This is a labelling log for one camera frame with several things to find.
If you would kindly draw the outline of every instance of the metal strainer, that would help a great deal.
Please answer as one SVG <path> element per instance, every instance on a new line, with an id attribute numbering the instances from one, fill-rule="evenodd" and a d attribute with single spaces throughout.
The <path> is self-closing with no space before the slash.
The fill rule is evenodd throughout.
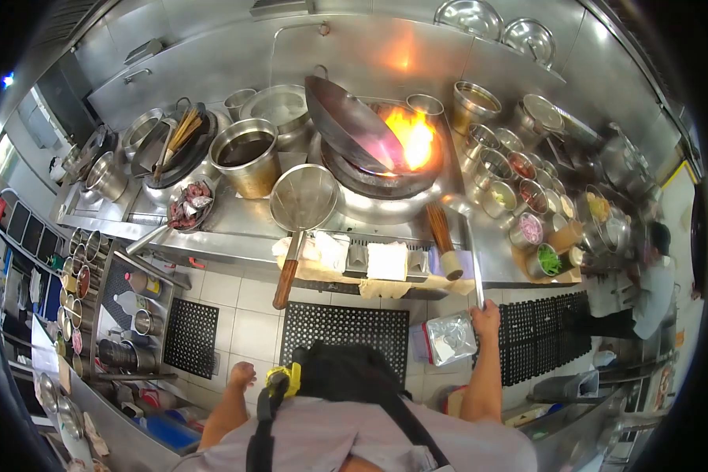
<path id="1" fill-rule="evenodd" d="M 330 218 L 337 199 L 338 183 L 330 171 L 321 165 L 297 165 L 275 182 L 270 194 L 270 214 L 278 226 L 293 233 L 278 288 L 275 289 L 275 309 L 283 310 L 286 307 L 306 232 L 314 230 Z"/>

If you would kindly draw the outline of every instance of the black cap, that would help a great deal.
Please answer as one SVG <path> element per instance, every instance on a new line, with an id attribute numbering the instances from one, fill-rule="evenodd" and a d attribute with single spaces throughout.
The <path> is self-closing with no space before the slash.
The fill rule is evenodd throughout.
<path id="1" fill-rule="evenodd" d="M 651 244 L 663 256 L 669 255 L 669 245 L 671 244 L 671 232 L 665 224 L 653 221 L 650 224 L 650 240 Z"/>

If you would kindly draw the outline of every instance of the stainless steel wall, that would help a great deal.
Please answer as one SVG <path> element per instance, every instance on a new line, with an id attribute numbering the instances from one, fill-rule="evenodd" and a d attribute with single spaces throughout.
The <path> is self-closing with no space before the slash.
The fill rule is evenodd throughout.
<path id="1" fill-rule="evenodd" d="M 121 129 L 147 109 L 167 107 L 184 95 L 214 103 L 232 90 L 264 88 L 277 28 L 328 20 L 326 37 L 314 27 L 281 33 L 275 84 L 301 83 L 323 63 L 332 80 L 361 95 L 404 98 L 423 91 L 450 103 L 451 84 L 459 78 L 488 87 L 505 105 L 537 92 L 597 131 L 619 122 L 653 172 L 676 165 L 678 130 L 661 116 L 653 90 L 627 52 L 576 0 L 491 0 L 504 21 L 533 17 L 552 31 L 553 73 L 501 44 L 431 25 L 440 0 L 318 0 L 318 15 L 269 19 L 252 17 L 252 3 L 123 0 L 116 5 L 76 51 L 96 89 L 90 102 L 100 117 Z M 124 70 L 126 54 L 153 37 L 170 47 Z M 123 84 L 123 76 L 144 67 L 151 76 Z"/>

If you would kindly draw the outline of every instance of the wok handle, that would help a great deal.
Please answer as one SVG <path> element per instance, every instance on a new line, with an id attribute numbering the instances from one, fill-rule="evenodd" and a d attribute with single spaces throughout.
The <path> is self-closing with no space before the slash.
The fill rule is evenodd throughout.
<path id="1" fill-rule="evenodd" d="M 141 250 L 141 248 L 149 244 L 150 241 L 154 240 L 156 237 L 160 236 L 160 234 L 163 234 L 168 230 L 170 230 L 170 227 L 167 224 L 164 224 L 157 230 L 153 230 L 146 233 L 137 241 L 134 241 L 130 245 L 126 246 L 126 254 L 133 255 L 137 253 L 139 250 Z"/>

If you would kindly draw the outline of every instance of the black anti-fatigue mat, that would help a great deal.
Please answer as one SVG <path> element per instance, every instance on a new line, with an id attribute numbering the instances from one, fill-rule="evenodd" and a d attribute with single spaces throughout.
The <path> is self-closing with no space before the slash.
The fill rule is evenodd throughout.
<path id="1" fill-rule="evenodd" d="M 505 387 L 590 352 L 590 336 L 565 331 L 562 325 L 563 316 L 590 316 L 586 291 L 499 308 L 500 375 Z M 477 354 L 472 359 L 477 362 Z"/>
<path id="2" fill-rule="evenodd" d="M 332 307 L 288 302 L 281 341 L 281 365 L 291 362 L 296 347 L 311 347 L 315 340 L 328 345 L 366 345 L 386 357 L 393 371 L 406 379 L 409 312 L 369 308 Z"/>
<path id="3" fill-rule="evenodd" d="M 218 312 L 216 307 L 174 298 L 163 362 L 200 377 L 212 378 Z"/>
<path id="4" fill-rule="evenodd" d="M 121 305 L 115 303 L 113 296 L 131 290 L 131 286 L 128 285 L 128 281 L 124 276 L 126 272 L 132 272 L 133 270 L 135 269 L 132 266 L 118 259 L 113 259 L 110 262 L 108 278 L 104 282 L 105 293 L 103 294 L 103 306 L 108 310 L 108 313 L 110 313 L 110 316 L 113 317 L 115 322 L 123 329 L 131 329 L 131 315 L 126 315 Z"/>

